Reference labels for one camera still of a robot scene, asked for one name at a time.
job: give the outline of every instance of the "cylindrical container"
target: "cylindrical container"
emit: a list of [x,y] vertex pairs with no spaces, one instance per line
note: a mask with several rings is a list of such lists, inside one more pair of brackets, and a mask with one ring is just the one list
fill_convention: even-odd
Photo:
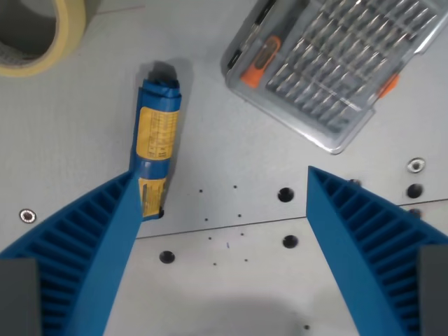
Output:
[[181,100],[177,80],[144,80],[139,89],[130,168],[139,176],[144,221],[160,217]]

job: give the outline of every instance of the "clear plastic lid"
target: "clear plastic lid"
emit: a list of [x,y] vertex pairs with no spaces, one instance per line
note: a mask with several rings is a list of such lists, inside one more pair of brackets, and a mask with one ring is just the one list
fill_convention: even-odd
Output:
[[302,7],[258,86],[241,80],[296,10],[277,0],[250,46],[227,73],[238,95],[333,154],[373,114],[388,83],[423,52],[447,16],[446,2],[326,0]]

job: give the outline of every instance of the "orange handle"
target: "orange handle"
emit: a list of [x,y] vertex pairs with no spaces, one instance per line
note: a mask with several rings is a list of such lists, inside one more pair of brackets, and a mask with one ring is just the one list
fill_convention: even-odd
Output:
[[398,85],[399,80],[400,76],[398,74],[392,75],[392,77],[387,80],[386,84],[384,84],[379,91],[378,98],[384,98],[390,91],[395,89],[395,87]]
[[250,88],[258,88],[267,66],[274,59],[280,47],[281,39],[274,35],[270,36],[249,68],[241,76],[242,82]]

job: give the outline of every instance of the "masking tape roll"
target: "masking tape roll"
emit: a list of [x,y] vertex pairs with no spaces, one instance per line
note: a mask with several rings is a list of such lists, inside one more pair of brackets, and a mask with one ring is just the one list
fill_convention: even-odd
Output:
[[26,77],[49,69],[71,53],[85,29],[84,0],[52,0],[56,13],[55,37],[40,57],[28,55],[0,42],[0,76]]

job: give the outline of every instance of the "metal screw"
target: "metal screw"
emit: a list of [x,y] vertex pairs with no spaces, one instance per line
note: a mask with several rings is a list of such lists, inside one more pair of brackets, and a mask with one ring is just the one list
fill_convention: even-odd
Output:
[[19,213],[19,217],[23,223],[32,224],[36,221],[36,213],[30,209],[23,209]]
[[421,157],[416,157],[407,163],[407,170],[409,173],[416,174],[425,169],[425,166],[426,166],[425,160],[422,159]]

